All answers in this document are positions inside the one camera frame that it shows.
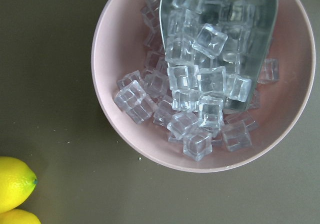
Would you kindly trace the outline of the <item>pink bowl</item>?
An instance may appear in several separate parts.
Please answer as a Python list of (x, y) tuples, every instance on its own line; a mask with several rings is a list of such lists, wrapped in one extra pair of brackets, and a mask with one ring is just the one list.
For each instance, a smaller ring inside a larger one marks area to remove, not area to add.
[(147, 28), (140, 9), (144, 0), (108, 0), (97, 23), (91, 69), (95, 91), (110, 124), (142, 156), (172, 169), (212, 173), (254, 161), (276, 146), (293, 128), (310, 96), (316, 70), (316, 48), (308, 16), (300, 0), (278, 0), (270, 56), (280, 63), (280, 80), (259, 88), (261, 107), (252, 110), (259, 127), (251, 132), (252, 147), (235, 152), (221, 148), (194, 161), (182, 147), (168, 142), (167, 131), (151, 121), (134, 123), (113, 101), (116, 81), (142, 69)]

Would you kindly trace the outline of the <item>metal ice scoop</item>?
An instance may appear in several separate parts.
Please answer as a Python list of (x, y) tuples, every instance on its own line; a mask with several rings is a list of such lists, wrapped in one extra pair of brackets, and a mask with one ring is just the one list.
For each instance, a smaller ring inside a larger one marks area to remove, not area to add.
[(160, 0), (173, 109), (247, 110), (277, 9), (278, 0)]

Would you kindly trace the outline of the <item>yellow lemon near strawberry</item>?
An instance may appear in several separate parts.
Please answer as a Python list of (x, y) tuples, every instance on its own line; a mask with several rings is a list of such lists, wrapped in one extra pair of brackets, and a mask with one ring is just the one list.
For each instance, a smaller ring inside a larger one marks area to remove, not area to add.
[(25, 162), (9, 156), (0, 159), (0, 211), (3, 213), (21, 205), (34, 191), (38, 179)]

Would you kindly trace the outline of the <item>yellow lemon outer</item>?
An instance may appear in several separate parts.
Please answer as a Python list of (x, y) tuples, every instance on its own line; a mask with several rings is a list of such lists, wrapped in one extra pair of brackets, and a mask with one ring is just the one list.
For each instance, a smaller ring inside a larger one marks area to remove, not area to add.
[(1, 213), (0, 222), (12, 224), (41, 224), (41, 221), (35, 214), (22, 209), (12, 209)]

